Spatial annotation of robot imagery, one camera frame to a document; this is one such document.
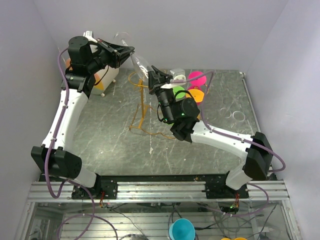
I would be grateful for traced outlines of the green plastic wine glass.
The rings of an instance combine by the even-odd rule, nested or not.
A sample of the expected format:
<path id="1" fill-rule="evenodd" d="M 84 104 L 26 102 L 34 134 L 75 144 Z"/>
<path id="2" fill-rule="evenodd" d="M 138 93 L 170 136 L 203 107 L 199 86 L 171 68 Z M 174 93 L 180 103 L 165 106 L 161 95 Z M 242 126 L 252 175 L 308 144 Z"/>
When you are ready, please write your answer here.
<path id="1" fill-rule="evenodd" d="M 182 86 L 175 86 L 172 90 L 176 100 L 181 100 L 185 98 L 186 93 L 185 89 Z"/>

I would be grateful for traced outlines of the pink plastic wine glass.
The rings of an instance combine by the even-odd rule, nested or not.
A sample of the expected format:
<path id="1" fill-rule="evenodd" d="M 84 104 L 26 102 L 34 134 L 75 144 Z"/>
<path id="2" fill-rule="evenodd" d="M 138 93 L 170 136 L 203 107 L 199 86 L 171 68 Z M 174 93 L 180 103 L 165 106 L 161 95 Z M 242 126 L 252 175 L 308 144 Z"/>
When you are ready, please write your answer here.
<path id="1" fill-rule="evenodd" d="M 191 87 L 202 87 L 207 83 L 207 77 L 201 71 L 193 71 L 188 75 L 188 79 L 192 79 L 190 81 Z"/>

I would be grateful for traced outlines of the orange plastic wine glass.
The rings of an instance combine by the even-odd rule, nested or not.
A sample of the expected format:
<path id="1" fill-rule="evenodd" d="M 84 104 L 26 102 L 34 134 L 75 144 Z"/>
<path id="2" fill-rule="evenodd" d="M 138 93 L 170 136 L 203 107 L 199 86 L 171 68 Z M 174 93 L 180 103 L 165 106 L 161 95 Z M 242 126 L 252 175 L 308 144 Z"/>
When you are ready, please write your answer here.
<path id="1" fill-rule="evenodd" d="M 203 102 L 205 93 L 196 88 L 189 89 L 185 94 L 187 114 L 193 118 L 200 120 L 200 104 Z"/>

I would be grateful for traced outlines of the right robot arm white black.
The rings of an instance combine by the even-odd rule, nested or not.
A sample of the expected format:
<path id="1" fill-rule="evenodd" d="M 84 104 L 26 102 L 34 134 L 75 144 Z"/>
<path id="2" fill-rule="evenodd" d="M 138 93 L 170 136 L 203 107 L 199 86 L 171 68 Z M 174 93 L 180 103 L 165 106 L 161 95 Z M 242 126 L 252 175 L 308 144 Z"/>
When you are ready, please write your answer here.
<path id="1" fill-rule="evenodd" d="M 185 79 L 174 79 L 155 66 L 147 72 L 148 91 L 155 95 L 162 117 L 158 120 L 172 125 L 170 131 L 179 141 L 212 146 L 239 157 L 241 163 L 226 174 L 220 186 L 221 194 L 233 197 L 250 181 L 265 181 L 272 163 L 272 148 L 265 134 L 236 133 L 209 125 L 203 118 L 194 97 L 177 100 L 173 88 L 185 84 Z"/>

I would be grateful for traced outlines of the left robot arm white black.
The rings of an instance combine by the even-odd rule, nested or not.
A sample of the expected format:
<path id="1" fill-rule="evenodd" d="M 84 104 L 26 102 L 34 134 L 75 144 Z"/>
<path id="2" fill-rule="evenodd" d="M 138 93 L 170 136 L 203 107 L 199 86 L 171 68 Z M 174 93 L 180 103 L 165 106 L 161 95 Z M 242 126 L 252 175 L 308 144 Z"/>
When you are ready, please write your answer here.
<path id="1" fill-rule="evenodd" d="M 133 46 L 86 36 L 75 36 L 68 41 L 65 51 L 70 65 L 66 70 L 59 70 L 62 85 L 57 112 L 41 146 L 31 149 L 31 157 L 44 174 L 47 189 L 54 199 L 60 197 L 62 189 L 55 193 L 50 177 L 58 177 L 63 183 L 82 188 L 91 199 L 101 195 L 101 177 L 86 169 L 82 159 L 73 154 L 73 138 L 81 112 L 95 85 L 95 74 L 106 67 L 118 69 L 134 50 Z"/>

